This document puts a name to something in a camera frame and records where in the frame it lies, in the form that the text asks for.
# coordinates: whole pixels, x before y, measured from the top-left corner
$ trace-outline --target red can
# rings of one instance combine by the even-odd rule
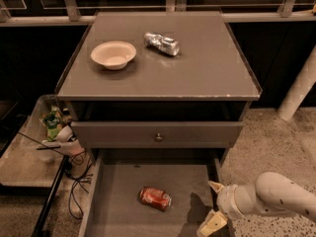
[[[165,191],[152,187],[144,187],[139,194],[140,201],[144,204],[165,211],[171,204],[171,197]]]

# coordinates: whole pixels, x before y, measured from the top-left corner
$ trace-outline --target white pole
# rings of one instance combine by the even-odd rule
[[[284,120],[290,120],[300,104],[316,82],[316,45],[307,58],[302,70],[289,89],[277,114]]]

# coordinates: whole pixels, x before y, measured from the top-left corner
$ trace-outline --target soda can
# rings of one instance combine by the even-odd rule
[[[171,197],[165,191],[144,187],[139,194],[140,201],[154,208],[166,211],[170,207]]]

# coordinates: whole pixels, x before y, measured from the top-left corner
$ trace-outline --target bowl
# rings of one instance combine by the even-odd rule
[[[110,41],[93,49],[91,58],[111,70],[124,68],[136,56],[135,47],[124,41]]]

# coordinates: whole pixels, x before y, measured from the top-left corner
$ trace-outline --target closed drawer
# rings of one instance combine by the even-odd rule
[[[168,159],[151,157],[163,154]],[[214,208],[207,184],[218,182],[213,150],[107,149],[98,155],[80,237],[193,237]],[[170,194],[171,206],[161,212],[141,204],[145,186]]]
[[[74,121],[80,143],[89,148],[227,148],[232,147],[242,122],[120,122]]]

